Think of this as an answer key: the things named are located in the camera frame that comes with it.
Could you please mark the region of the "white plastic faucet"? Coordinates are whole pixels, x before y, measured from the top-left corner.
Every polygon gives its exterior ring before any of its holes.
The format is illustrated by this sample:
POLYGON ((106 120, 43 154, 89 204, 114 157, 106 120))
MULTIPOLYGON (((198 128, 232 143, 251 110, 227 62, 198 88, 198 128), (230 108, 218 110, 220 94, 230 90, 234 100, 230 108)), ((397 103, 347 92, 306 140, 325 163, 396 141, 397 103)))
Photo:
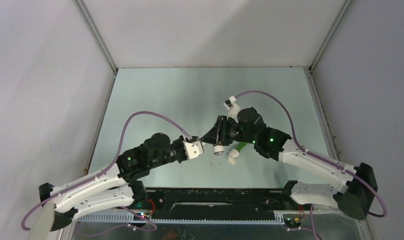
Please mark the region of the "white plastic faucet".
POLYGON ((216 156, 220 156, 224 153, 224 147, 222 145, 214 145, 212 149, 216 156))

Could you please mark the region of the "white elbow fitting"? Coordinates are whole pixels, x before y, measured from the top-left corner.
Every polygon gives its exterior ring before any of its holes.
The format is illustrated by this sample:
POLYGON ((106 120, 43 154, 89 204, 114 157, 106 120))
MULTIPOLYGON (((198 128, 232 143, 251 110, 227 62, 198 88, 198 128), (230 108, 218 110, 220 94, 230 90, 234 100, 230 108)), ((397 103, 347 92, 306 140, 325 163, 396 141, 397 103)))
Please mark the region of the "white elbow fitting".
POLYGON ((238 149, 236 149, 236 148, 233 148, 233 149, 229 152, 229 154, 228 154, 228 156, 227 156, 227 160, 228 160, 232 165, 234 165, 234 164, 237 163, 237 160, 238 160, 239 155, 240 155, 240 151, 239 151, 238 149))

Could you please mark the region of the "green plastic faucet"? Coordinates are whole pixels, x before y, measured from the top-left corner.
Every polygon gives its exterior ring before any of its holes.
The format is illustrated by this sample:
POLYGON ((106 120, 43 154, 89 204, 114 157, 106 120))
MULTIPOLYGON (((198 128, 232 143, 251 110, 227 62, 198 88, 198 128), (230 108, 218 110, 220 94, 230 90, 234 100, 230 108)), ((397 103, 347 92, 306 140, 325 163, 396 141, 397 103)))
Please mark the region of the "green plastic faucet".
POLYGON ((243 148, 246 146, 247 146, 246 142, 240 142, 235 149, 240 153, 243 150, 243 148))

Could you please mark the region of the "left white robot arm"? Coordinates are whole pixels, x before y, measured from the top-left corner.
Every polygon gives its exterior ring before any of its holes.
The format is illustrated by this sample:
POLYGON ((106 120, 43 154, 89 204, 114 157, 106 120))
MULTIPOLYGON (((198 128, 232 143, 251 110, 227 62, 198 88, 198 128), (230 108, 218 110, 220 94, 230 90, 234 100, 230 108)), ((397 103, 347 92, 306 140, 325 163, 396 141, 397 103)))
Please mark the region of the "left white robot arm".
POLYGON ((52 201, 54 220, 50 231, 60 230, 85 215, 116 208, 142 208, 148 195, 140 178, 150 170, 174 162, 183 162, 203 154, 203 144, 196 136, 180 136, 171 141, 156 133, 142 144, 119 155, 112 164, 71 183, 39 186, 42 203, 52 201))

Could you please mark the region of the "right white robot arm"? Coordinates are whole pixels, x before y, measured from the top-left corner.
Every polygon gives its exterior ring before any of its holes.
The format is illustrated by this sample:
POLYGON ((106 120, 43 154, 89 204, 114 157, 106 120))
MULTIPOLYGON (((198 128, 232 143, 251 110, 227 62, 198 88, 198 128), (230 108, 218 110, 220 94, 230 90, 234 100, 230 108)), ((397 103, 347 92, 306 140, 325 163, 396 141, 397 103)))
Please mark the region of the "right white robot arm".
POLYGON ((287 209, 297 205, 324 205, 338 208, 348 217, 365 220, 370 214, 378 190, 373 168, 334 160, 297 143, 296 139, 278 129, 268 127, 255 108, 245 108, 233 119, 224 115, 201 141, 213 146, 233 142, 253 144, 266 159, 289 164, 326 180, 325 184, 306 184, 290 180, 282 190, 281 204, 287 209))

